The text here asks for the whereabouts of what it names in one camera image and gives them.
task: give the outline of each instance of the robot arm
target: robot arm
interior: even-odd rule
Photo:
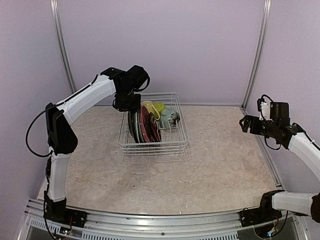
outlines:
[[[48,189],[44,194],[46,210],[45,219],[84,227],[87,214],[66,208],[66,175],[71,153],[78,145],[78,139],[71,125],[84,112],[106,97],[115,94],[113,107],[120,112],[136,112],[141,105],[141,95],[135,94],[144,89],[140,87],[150,78],[140,66],[122,71],[108,68],[82,89],[58,102],[49,103],[46,110],[46,125],[50,157],[47,161],[46,177]]]
[[[260,117],[246,115],[239,124],[243,132],[273,138],[276,143],[296,154],[320,181],[320,148],[307,133],[296,123],[290,124],[289,104],[286,102],[265,102],[262,95],[257,101]],[[275,216],[281,217],[280,210],[291,211],[295,214],[312,216],[320,223],[320,194],[292,193],[283,190],[267,192],[262,196],[260,207],[240,212],[243,226],[270,221]],[[260,219],[250,220],[252,214],[258,214]]]

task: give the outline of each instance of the beige countertop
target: beige countertop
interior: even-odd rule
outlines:
[[[67,204],[128,214],[214,213],[257,206],[276,189],[254,136],[239,126],[238,107],[182,111],[189,143],[175,158],[124,156],[123,114],[107,106],[83,114],[72,126],[79,143],[67,170]]]

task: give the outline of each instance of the lavender wall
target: lavender wall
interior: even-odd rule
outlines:
[[[257,115],[257,99],[267,94],[288,102],[297,122],[320,143],[320,1],[272,1],[263,55],[248,113]],[[285,149],[270,150],[284,188],[293,192],[320,192],[314,174]],[[312,239],[320,225],[309,224]]]
[[[26,148],[27,127],[48,102],[70,93],[50,1],[2,1],[0,33],[0,239],[9,240],[45,174],[46,159]],[[34,125],[30,144],[48,151],[44,118]]]
[[[59,1],[78,88],[107,67],[137,64],[151,77],[149,92],[230,105],[243,101],[263,6],[263,0]]]

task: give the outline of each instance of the red plate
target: red plate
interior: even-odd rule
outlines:
[[[142,133],[143,140],[146,143],[155,142],[154,138],[152,137],[151,130],[150,130],[149,112],[145,106],[141,106],[139,119],[140,119],[140,126],[141,126],[141,133]]]
[[[157,143],[161,142],[160,129],[158,128],[155,115],[152,112],[149,113],[149,127],[154,141]]]

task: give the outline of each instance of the white wire basket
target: white wire basket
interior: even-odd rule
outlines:
[[[164,128],[164,124],[159,124],[161,132],[161,142],[136,143],[130,134],[128,125],[128,113],[123,114],[118,143],[126,156],[149,156],[149,155],[181,155],[189,141],[188,131],[184,115],[182,113],[178,94],[176,92],[164,93],[142,93],[141,101],[160,102],[166,108],[175,110],[180,115],[180,121],[171,127]]]

